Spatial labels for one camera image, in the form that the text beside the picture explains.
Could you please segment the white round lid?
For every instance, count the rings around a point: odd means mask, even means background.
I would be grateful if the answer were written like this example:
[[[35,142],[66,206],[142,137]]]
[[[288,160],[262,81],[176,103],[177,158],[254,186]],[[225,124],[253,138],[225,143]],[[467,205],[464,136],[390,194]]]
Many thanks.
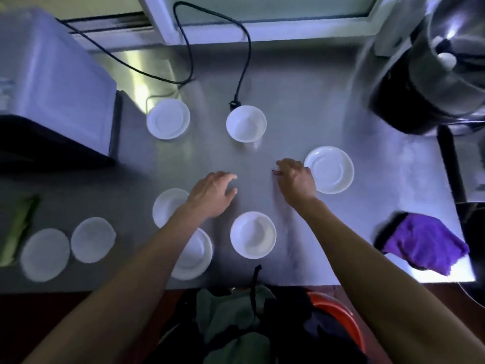
[[[20,254],[23,274],[33,282],[46,282],[57,277],[68,265],[70,244],[64,232],[48,228],[34,233]]]
[[[96,263],[113,248],[116,232],[104,218],[91,217],[82,221],[72,233],[71,251],[81,263]]]

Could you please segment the person's left forearm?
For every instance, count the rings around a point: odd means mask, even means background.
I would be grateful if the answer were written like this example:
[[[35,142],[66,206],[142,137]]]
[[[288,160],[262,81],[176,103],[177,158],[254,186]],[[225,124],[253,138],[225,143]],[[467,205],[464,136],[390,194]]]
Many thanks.
[[[112,364],[156,309],[185,245],[227,206],[180,206],[135,257],[70,312],[22,364]]]

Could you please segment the red plastic stool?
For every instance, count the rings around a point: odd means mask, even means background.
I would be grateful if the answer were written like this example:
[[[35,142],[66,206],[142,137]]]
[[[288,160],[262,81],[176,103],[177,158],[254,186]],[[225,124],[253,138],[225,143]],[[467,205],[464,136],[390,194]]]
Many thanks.
[[[335,318],[347,331],[348,335],[358,345],[361,351],[366,354],[367,350],[363,333],[355,318],[355,315],[351,312],[351,310],[336,298],[325,293],[312,290],[306,290],[306,293],[309,296],[313,306],[316,309]]]

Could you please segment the person's green shirt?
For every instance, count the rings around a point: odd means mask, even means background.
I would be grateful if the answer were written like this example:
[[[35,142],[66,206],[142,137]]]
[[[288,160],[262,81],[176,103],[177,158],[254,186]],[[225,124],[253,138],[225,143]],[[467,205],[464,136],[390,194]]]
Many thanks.
[[[279,364],[262,321],[264,304],[276,296],[257,285],[216,296],[196,295],[195,323],[202,336],[202,364]]]

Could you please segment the person's right hand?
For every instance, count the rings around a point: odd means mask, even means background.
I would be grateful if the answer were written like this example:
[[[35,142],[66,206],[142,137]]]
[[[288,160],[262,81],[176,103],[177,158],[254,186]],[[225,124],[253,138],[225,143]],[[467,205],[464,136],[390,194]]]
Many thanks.
[[[316,184],[311,170],[301,161],[284,158],[276,162],[285,172],[285,186],[278,186],[289,206],[298,211],[316,198]]]

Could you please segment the white window frame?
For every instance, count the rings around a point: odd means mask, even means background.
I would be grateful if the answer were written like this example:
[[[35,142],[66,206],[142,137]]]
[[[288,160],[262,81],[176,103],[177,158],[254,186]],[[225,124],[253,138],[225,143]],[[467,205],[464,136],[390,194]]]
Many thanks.
[[[282,20],[243,23],[252,42],[310,40],[321,38],[372,37],[381,29],[397,0],[376,0],[367,16],[330,19]],[[155,44],[184,44],[180,29],[165,0],[142,0],[143,11],[152,26],[118,30],[77,32],[71,36],[83,48],[99,50],[94,42],[109,50],[148,47]],[[246,42],[242,29],[232,23],[183,26],[190,44]]]

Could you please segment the white saucer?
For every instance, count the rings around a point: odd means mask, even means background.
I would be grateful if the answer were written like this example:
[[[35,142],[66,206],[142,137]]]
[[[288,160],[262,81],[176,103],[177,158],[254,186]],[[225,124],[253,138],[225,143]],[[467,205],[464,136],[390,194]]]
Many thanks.
[[[347,190],[355,176],[354,164],[350,157],[334,146],[313,149],[306,156],[304,166],[310,169],[316,190],[327,195]]]
[[[171,277],[179,281],[191,281],[200,277],[211,263],[213,248],[209,235],[198,228],[177,260]]]
[[[155,200],[152,217],[158,228],[163,227],[173,213],[184,204],[189,193],[183,189],[172,188],[162,192]]]
[[[147,115],[147,128],[159,140],[173,140],[185,133],[190,120],[190,111],[184,102],[166,98],[158,102]]]

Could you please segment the white bowl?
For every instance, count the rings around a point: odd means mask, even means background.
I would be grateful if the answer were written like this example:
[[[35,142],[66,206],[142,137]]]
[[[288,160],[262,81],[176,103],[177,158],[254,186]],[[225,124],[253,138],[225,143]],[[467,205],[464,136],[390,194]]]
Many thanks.
[[[267,128],[264,113],[251,105],[242,105],[227,116],[229,136],[240,143],[253,143],[261,139]]]
[[[260,212],[246,212],[238,216],[230,230],[234,250],[247,259],[266,257],[276,244],[276,227]]]

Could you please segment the purple cloth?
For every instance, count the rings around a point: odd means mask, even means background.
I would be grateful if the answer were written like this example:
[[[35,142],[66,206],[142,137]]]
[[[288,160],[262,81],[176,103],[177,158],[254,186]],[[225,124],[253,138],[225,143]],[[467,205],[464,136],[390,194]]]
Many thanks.
[[[443,276],[449,276],[452,267],[470,252],[468,244],[441,220],[408,212],[395,213],[378,232],[373,245],[382,254],[397,256],[414,269]]]

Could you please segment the white microwave oven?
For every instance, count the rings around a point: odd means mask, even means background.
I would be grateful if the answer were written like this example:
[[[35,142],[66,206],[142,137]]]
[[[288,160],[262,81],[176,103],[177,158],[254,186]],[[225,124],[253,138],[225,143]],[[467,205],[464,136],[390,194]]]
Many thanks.
[[[51,14],[0,12],[0,173],[115,163],[117,84]]]

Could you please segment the person's left hand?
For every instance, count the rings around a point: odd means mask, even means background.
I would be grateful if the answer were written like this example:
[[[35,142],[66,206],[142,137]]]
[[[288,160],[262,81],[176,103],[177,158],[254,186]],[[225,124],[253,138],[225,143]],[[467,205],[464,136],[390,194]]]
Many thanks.
[[[222,189],[230,189],[230,183],[237,175],[230,172],[211,172],[191,190],[184,208],[200,222],[221,215],[231,203],[221,200]]]

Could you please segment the black appliance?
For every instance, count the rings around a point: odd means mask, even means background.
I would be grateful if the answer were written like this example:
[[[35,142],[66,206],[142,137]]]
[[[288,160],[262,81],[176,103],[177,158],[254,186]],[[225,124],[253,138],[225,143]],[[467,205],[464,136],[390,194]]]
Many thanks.
[[[485,308],[485,128],[454,136],[440,126],[438,143],[475,275],[460,287]]]

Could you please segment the steel pot appliance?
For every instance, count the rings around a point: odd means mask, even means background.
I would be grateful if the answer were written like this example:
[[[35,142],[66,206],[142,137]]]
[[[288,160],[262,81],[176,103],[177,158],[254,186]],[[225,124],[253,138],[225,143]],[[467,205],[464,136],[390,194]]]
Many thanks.
[[[404,134],[485,128],[485,0],[441,0],[421,25],[374,89],[370,110]]]

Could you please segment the person's right forearm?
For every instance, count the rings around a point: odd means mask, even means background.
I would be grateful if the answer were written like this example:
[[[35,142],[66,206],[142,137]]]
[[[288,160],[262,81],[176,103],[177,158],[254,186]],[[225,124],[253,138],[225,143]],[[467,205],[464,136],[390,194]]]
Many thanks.
[[[485,364],[485,345],[439,299],[315,196],[285,196],[394,364]]]

